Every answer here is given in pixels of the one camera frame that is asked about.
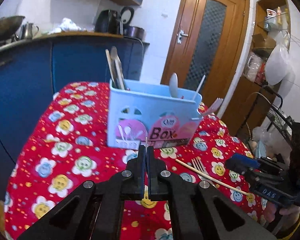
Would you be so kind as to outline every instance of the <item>pitcher handle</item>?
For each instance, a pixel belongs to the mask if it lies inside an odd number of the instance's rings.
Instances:
[[[36,28],[37,28],[36,34],[33,35],[33,37],[34,37],[34,36],[36,36],[36,35],[38,34],[38,32],[39,32],[39,27],[38,27],[37,25],[35,25],[35,24],[33,25],[33,27],[36,27]]]

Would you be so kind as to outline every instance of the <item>red tablecloth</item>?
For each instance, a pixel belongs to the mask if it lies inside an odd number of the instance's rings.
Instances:
[[[83,181],[108,180],[137,156],[137,151],[106,146],[108,86],[107,83],[72,83],[54,95],[9,180],[5,200],[8,236],[16,239]],[[249,191],[242,176],[225,169],[225,160],[235,152],[252,157],[240,140],[228,134],[221,120],[208,115],[189,145],[156,149],[154,154],[165,161],[168,170],[192,182],[200,181],[197,174],[175,159],[189,164],[199,156],[210,176]],[[265,200],[253,194],[241,195],[218,184],[216,187],[253,219],[265,222],[262,215]],[[172,239],[167,204],[148,199],[127,201],[121,239]]]

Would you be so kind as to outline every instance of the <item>blue plastic box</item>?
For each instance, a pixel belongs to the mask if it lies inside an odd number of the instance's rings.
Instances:
[[[113,88],[110,80],[109,147],[137,150],[146,137],[154,148],[189,142],[201,120],[200,94],[192,100],[195,91],[179,88],[178,98],[172,98],[166,85],[125,82],[129,90]]]

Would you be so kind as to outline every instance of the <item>fork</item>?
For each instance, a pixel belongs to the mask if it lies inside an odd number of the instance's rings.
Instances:
[[[213,104],[207,109],[207,111],[200,114],[200,117],[204,117],[208,114],[212,114],[213,112],[217,111],[218,108],[221,106],[223,102],[223,98],[217,98]]]
[[[194,158],[194,159],[191,159],[191,161],[192,161],[192,164],[193,164],[193,166],[194,166],[195,169],[197,169],[197,170],[203,172],[203,173],[206,174],[206,175],[209,175],[209,174],[207,173],[207,170],[206,170],[205,167],[203,166],[203,164],[202,164],[202,162],[201,162],[201,160],[200,160],[199,157],[196,157],[196,158]],[[199,174],[197,174],[197,175],[198,175],[199,179],[201,179],[201,180],[206,180],[206,181],[210,182],[211,185],[213,185],[213,186],[215,187],[215,185],[213,184],[213,182],[212,182],[210,179],[206,179],[205,177],[202,177],[202,176],[200,176]]]

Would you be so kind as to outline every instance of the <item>frying pan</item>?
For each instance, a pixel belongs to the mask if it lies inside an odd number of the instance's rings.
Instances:
[[[0,18],[0,41],[7,40],[20,28],[24,16]]]

